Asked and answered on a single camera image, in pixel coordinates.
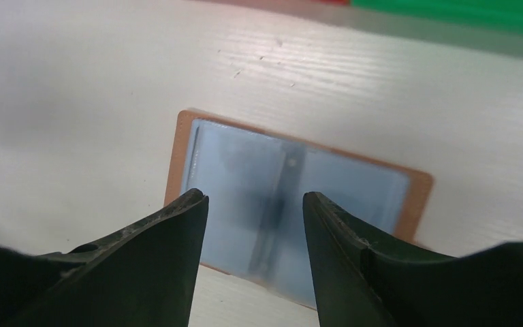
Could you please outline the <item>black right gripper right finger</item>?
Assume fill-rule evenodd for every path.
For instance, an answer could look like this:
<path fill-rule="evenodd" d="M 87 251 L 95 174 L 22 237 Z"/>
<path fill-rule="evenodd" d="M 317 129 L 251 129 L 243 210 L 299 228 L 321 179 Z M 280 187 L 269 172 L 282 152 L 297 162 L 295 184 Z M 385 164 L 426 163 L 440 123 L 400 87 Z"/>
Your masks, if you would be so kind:
<path fill-rule="evenodd" d="M 523 326 L 523 242 L 436 253 L 319 192 L 303 217 L 321 326 Z"/>

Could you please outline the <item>tan leather card holder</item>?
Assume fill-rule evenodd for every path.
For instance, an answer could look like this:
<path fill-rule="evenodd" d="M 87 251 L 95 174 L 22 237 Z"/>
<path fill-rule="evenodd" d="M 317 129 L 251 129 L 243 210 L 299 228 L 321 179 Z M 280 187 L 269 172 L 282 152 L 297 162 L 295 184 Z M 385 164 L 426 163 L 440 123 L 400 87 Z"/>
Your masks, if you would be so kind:
<path fill-rule="evenodd" d="M 315 306 L 302 214 L 319 191 L 352 215 L 413 242 L 433 176 L 197 109 L 179 112 L 165 202 L 209 200 L 201 261 Z"/>

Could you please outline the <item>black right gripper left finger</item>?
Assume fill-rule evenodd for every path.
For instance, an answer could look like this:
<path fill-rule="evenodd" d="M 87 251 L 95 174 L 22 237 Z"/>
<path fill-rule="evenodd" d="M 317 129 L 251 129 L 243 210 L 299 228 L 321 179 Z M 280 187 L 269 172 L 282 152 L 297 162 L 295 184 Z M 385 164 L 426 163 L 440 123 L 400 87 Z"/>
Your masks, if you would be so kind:
<path fill-rule="evenodd" d="M 187 326 L 208 205 L 191 189 L 67 253 L 0 246 L 0 326 Z"/>

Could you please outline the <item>green plastic bin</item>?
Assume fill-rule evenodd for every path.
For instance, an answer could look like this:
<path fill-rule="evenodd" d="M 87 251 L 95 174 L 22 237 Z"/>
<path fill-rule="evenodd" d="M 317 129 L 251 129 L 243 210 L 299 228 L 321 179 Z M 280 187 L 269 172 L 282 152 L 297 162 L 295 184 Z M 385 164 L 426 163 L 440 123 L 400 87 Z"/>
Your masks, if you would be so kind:
<path fill-rule="evenodd" d="M 523 0 L 357 0 L 353 7 L 523 34 Z"/>

